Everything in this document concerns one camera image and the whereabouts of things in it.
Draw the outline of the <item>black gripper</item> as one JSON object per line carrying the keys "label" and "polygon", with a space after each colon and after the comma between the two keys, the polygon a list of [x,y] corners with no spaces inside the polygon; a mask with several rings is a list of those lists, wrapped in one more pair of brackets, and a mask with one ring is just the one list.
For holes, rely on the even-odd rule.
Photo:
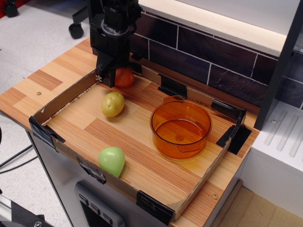
{"label": "black gripper", "polygon": [[[97,81],[108,87],[115,86],[116,68],[122,67],[129,55],[129,26],[113,28],[105,23],[103,14],[90,21],[90,45],[97,55]],[[128,61],[126,67],[136,71],[136,63]]]}

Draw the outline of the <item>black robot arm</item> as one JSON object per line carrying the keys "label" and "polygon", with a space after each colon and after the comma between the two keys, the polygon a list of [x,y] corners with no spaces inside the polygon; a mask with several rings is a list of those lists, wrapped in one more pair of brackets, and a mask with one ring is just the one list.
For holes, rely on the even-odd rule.
{"label": "black robot arm", "polygon": [[90,46],[97,56],[96,80],[115,86],[116,70],[127,66],[129,36],[134,34],[142,8],[137,0],[87,1]]}

